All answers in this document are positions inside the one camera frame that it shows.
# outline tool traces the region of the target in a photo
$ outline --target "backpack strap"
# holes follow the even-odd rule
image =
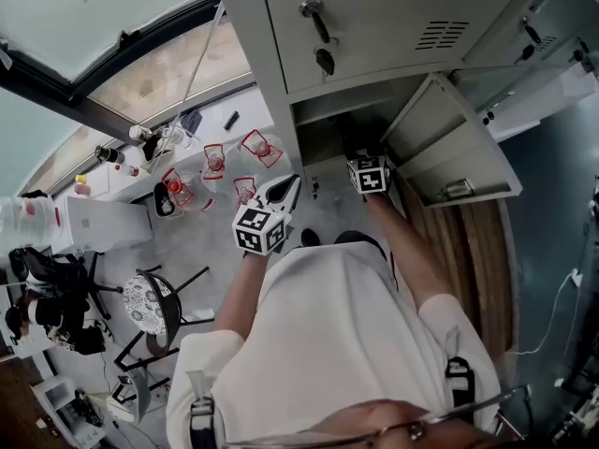
[[[193,449],[217,449],[214,431],[214,399],[212,382],[201,370],[187,371],[196,400],[192,402],[189,417],[189,439]]]
[[[455,408],[475,401],[475,372],[463,357],[454,356],[447,360],[446,378],[451,385]],[[467,413],[462,420],[474,424],[475,415]]]

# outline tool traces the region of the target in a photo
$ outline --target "person sitting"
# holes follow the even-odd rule
[[[8,309],[5,320],[14,334],[12,342],[18,344],[22,336],[29,334],[29,326],[44,326],[46,335],[57,345],[81,355],[103,353],[104,335],[111,336],[103,321],[83,327],[84,314],[90,305],[83,297],[36,297],[25,292]]]

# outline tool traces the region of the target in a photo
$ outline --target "vent slot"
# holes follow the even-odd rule
[[[467,29],[468,22],[434,21],[424,29],[414,50],[451,49]]]
[[[555,40],[557,40],[555,36],[543,36],[543,38],[541,38],[541,43],[534,45],[534,51],[541,52],[546,50],[553,44],[553,42],[555,42]]]

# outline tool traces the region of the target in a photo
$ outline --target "floor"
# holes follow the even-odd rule
[[[110,251],[101,256],[96,281],[105,285],[122,285],[135,274],[136,268],[150,268],[161,264],[163,269],[159,271],[160,274],[176,286],[207,265],[210,271],[181,292],[183,313],[208,308],[217,311],[242,256],[241,251],[235,247],[231,232],[230,224],[234,212],[233,203],[224,199],[218,200],[214,207],[205,213],[190,212],[173,220],[158,219],[151,210],[153,240],[136,248]],[[301,229],[305,227],[314,229],[325,244],[332,243],[346,229],[357,229],[379,240],[388,252],[382,234],[367,217],[361,197],[351,187],[342,189],[335,197],[321,192],[316,201],[312,200],[304,188],[292,216],[291,225],[295,230],[285,243],[282,254],[275,254],[270,259],[270,266],[291,248],[300,245]],[[120,352],[119,346],[125,346],[137,333],[133,322],[124,312],[121,297],[105,294],[103,299],[112,315],[109,325],[116,342],[110,345],[104,354],[108,382],[104,379],[104,362],[100,355],[82,356],[60,348],[52,348],[49,351],[57,371],[71,378],[76,386],[87,393],[106,392],[109,385],[115,386],[119,371],[111,361]],[[89,314],[90,319],[95,317],[91,311]],[[190,332],[210,329],[210,324],[182,328],[174,345],[177,346],[181,338]],[[148,355],[143,341],[136,347],[134,354]],[[150,366],[150,378],[171,376],[176,358],[176,355],[172,355],[153,363]],[[156,444],[168,447],[165,410],[162,407],[166,403],[166,394],[164,391],[158,391],[156,395],[150,412],[142,419],[139,428]],[[104,415],[109,439],[115,446],[131,449],[124,438],[125,435],[135,449],[153,447],[143,434],[127,423],[120,423],[122,432],[119,433],[112,426],[108,415]]]
[[[569,372],[582,319],[598,292],[592,264],[597,226],[588,208],[599,173],[598,119],[595,94],[501,144],[524,187],[520,196],[506,200],[518,260],[520,352],[534,350],[543,339],[566,275],[573,268],[583,273],[578,307],[577,290],[568,283],[545,344],[518,357],[517,382],[532,385],[535,419],[545,433],[576,400],[555,382]],[[508,416],[525,428],[521,405],[510,406]]]

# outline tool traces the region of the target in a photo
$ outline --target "patterned stool cushion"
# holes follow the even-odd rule
[[[167,286],[156,280],[162,296],[170,294]],[[165,320],[160,311],[158,298],[148,281],[138,274],[131,278],[123,288],[124,308],[138,328],[148,334],[167,332]]]

